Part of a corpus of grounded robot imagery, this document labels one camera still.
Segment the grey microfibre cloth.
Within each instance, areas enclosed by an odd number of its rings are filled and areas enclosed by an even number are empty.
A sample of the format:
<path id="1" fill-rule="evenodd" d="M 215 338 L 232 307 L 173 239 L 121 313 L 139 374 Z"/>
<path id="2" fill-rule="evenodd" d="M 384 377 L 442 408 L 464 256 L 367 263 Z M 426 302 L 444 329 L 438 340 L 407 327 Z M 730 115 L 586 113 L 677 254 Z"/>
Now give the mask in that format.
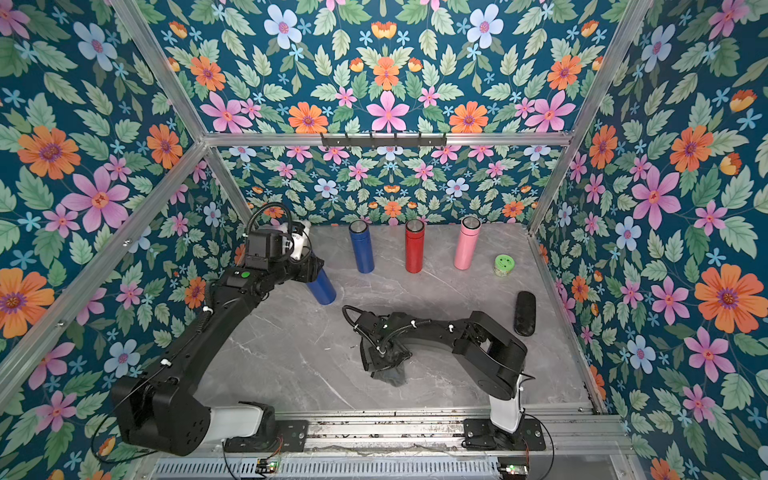
<path id="1" fill-rule="evenodd" d="M 374 380 L 384 382 L 395 388 L 402 387 L 407 383 L 407 376 L 402 365 L 395 368 L 374 371 L 370 376 Z"/>

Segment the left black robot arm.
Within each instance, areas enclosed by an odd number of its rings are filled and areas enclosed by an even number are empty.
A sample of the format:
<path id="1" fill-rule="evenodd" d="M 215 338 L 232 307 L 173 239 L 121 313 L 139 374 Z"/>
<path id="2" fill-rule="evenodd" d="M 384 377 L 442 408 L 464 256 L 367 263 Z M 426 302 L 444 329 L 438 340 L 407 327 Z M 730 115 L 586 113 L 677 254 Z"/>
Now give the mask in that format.
<path id="1" fill-rule="evenodd" d="M 322 259 L 246 256 L 224 270 L 206 293 L 202 311 L 139 377 L 117 381 L 110 392 L 122 440 L 151 452 L 185 456 L 205 443 L 278 441 L 273 407 L 256 401 L 209 407 L 195 396 L 199 383 L 234 330 L 279 285 L 318 279 Z"/>

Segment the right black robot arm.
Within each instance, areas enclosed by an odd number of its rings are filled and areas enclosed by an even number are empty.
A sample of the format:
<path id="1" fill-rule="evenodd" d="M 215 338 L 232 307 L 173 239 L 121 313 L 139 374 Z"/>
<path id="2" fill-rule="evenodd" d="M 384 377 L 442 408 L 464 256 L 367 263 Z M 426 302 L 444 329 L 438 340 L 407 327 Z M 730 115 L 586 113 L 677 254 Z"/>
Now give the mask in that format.
<path id="1" fill-rule="evenodd" d="M 435 320 L 404 312 L 378 315 L 345 305 L 342 315 L 360 336 L 362 366 L 372 378 L 402 386 L 404 365 L 415 347 L 444 350 L 489 396 L 491 424 L 508 434 L 518 431 L 524 416 L 521 386 L 527 347 L 486 313 Z"/>

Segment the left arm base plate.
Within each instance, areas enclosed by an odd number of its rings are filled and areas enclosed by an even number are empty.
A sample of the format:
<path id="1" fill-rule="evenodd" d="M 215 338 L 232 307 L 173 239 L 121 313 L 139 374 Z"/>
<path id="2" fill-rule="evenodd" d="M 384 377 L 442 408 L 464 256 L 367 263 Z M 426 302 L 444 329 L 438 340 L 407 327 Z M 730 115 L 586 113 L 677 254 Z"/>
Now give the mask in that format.
<path id="1" fill-rule="evenodd" d="M 234 437 L 224 444 L 226 453 L 281 453 L 303 452 L 308 438 L 306 420 L 270 420 L 260 426 L 256 434 Z"/>

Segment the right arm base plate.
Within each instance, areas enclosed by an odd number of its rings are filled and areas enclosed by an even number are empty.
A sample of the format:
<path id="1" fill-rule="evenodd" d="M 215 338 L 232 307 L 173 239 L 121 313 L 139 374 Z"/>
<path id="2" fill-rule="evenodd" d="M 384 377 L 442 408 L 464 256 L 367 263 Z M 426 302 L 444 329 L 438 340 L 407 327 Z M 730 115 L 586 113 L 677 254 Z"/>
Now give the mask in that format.
<path id="1" fill-rule="evenodd" d="M 462 447 L 467 450 L 540 452 L 547 449 L 548 436 L 541 422 L 528 416 L 514 433 L 496 427 L 489 419 L 465 419 L 462 426 Z"/>

